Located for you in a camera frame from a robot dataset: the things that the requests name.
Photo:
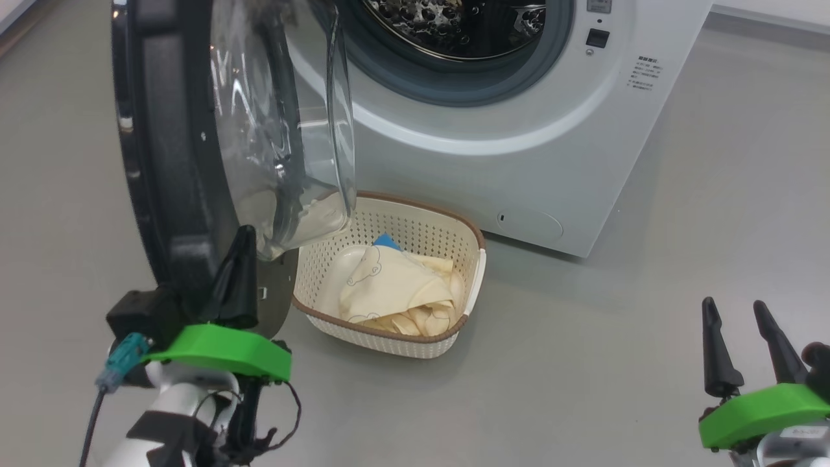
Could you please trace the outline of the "white front-load washing machine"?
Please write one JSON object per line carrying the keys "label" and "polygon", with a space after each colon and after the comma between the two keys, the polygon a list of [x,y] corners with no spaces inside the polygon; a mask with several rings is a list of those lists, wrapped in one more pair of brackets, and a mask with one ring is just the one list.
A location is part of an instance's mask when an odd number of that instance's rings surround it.
{"label": "white front-load washing machine", "polygon": [[515,97],[471,108],[377,83],[351,62],[344,32],[358,188],[589,255],[713,0],[611,0],[610,14],[576,2],[554,67]]}

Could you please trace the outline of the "cream perforated laundry basket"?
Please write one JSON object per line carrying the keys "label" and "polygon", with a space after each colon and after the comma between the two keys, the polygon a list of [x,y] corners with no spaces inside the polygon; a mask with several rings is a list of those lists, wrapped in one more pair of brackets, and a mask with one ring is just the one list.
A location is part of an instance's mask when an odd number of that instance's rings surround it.
{"label": "cream perforated laundry basket", "polygon": [[[435,337],[403,336],[340,318],[338,296],[364,249],[388,234],[407,252],[453,261],[460,295],[460,317]],[[412,199],[362,190],[349,228],[300,248],[293,305],[329,336],[361,348],[416,359],[443,355],[468,322],[486,269],[485,239],[465,216]]]}

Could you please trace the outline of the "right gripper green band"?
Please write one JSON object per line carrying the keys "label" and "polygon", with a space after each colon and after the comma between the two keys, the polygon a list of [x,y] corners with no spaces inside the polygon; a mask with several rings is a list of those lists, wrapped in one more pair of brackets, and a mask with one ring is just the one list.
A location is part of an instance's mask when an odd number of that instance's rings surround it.
{"label": "right gripper green band", "polygon": [[711,296],[702,301],[704,391],[712,397],[731,398],[699,421],[700,442],[705,449],[732,449],[761,435],[830,416],[830,404],[801,385],[806,382],[807,369],[768,306],[755,300],[753,313],[759,334],[767,343],[776,382],[782,384],[739,396],[744,378],[735,369],[724,343],[717,305]]}

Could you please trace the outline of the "black round glass washer door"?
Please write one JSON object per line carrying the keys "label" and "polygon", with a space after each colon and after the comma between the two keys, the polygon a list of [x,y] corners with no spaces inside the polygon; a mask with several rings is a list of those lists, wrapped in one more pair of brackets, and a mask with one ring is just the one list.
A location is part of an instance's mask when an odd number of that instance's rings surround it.
{"label": "black round glass washer door", "polygon": [[343,16],[334,0],[110,0],[113,94],[157,284],[200,323],[238,228],[257,233],[258,325],[278,334],[300,248],[357,201]]}

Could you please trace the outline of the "stainless steel washing machine drum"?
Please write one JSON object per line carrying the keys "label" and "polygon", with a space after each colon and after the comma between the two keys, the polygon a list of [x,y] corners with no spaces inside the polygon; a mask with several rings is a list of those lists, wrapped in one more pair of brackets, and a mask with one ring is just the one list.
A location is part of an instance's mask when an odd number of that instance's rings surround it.
{"label": "stainless steel washing machine drum", "polygon": [[361,0],[364,11],[403,43],[455,62],[508,56],[536,40],[547,6],[536,0]]}

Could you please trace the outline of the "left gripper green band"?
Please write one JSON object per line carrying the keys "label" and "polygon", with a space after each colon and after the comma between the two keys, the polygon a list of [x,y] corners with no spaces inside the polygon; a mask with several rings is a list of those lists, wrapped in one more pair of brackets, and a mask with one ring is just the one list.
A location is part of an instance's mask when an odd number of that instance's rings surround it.
{"label": "left gripper green band", "polygon": [[251,225],[243,225],[217,270],[200,313],[202,322],[217,325],[185,326],[168,348],[150,351],[142,362],[172,361],[272,382],[290,381],[292,354],[247,331],[259,322],[257,291],[257,233]]}

